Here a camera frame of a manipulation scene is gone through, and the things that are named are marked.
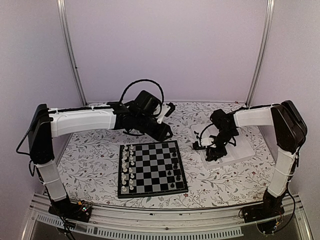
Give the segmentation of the black and grey chessboard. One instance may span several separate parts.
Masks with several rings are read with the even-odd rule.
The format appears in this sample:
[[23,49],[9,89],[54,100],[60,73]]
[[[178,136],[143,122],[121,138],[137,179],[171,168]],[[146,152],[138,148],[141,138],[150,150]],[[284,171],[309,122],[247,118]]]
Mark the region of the black and grey chessboard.
[[[123,153],[123,148],[127,149],[127,153]],[[176,157],[172,156],[173,152],[177,153]],[[174,163],[178,163],[177,169],[173,169]],[[172,165],[172,176],[167,176],[168,164]],[[180,181],[176,180],[177,176],[181,176]],[[129,190],[129,185],[133,185],[134,190]],[[127,187],[126,192],[122,192],[122,186]],[[117,186],[119,199],[183,194],[188,191],[176,140],[120,146]]]

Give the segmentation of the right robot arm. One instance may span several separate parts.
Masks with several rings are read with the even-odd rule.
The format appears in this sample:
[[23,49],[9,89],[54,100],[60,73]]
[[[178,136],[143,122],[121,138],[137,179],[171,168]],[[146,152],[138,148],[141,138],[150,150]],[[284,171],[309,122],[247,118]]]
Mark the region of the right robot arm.
[[295,168],[299,165],[300,149],[306,142],[308,128],[298,109],[291,100],[282,103],[241,107],[226,113],[215,110],[210,116],[211,125],[218,129],[217,136],[198,144],[206,149],[206,161],[216,161],[227,155],[226,145],[236,144],[238,129],[248,126],[272,126],[277,145],[277,160],[271,182],[263,195],[258,213],[269,218],[278,210],[282,199],[288,193],[288,185]]

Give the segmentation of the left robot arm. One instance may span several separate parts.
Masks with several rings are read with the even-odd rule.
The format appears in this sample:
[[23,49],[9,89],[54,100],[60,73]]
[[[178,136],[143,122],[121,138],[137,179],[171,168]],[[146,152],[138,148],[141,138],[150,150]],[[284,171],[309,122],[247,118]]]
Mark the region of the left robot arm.
[[26,153],[55,209],[63,216],[74,213],[74,205],[61,180],[53,149],[53,139],[73,133],[92,130],[136,130],[152,139],[163,142],[173,136],[171,127],[164,123],[176,107],[164,103],[143,90],[127,103],[111,101],[106,104],[76,108],[48,108],[45,103],[37,106],[24,140],[28,140]]

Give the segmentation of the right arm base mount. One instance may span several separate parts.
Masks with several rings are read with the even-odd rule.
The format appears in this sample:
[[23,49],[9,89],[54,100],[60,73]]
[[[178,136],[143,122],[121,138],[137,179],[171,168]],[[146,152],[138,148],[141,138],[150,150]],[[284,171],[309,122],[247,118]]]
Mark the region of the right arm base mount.
[[271,235],[278,229],[284,213],[281,203],[271,208],[260,203],[242,207],[238,215],[245,223],[262,221],[256,225],[258,230],[264,235]]

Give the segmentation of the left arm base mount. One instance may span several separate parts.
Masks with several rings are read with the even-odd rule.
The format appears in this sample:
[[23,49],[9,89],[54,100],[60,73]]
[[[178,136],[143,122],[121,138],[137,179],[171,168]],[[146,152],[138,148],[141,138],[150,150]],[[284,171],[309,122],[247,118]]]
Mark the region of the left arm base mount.
[[88,223],[92,214],[92,204],[80,200],[71,202],[67,197],[59,201],[51,201],[48,212],[58,217]]

